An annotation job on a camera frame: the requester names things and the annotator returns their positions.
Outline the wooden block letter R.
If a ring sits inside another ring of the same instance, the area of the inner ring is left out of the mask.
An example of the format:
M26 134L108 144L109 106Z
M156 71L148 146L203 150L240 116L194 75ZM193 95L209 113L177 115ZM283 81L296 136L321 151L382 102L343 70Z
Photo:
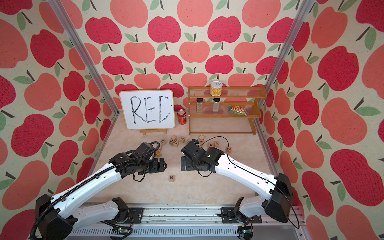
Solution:
M176 177L175 175L169 175L169 182L175 182Z

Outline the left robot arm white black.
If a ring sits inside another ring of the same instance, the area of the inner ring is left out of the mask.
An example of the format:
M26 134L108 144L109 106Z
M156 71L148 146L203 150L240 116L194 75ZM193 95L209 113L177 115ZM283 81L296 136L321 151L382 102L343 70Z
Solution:
M54 196L43 195L36 200L35 223L30 239L64 240L72 231L104 223L114 228L133 220L130 208L121 198L90 207L83 204L108 186L136 174L162 173L165 160L157 158L161 143L141 143L136 150L116 154L101 169L73 187Z

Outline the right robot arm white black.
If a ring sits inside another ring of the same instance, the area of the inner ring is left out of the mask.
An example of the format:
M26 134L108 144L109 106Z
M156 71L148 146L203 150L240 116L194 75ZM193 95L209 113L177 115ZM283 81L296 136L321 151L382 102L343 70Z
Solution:
M204 150L194 142L181 150L182 171L211 172L235 180L255 191L258 196L238 199L230 218L248 224L251 218L267 214L272 219L287 223L293 208L294 191L288 176L266 174L248 167L215 147Z

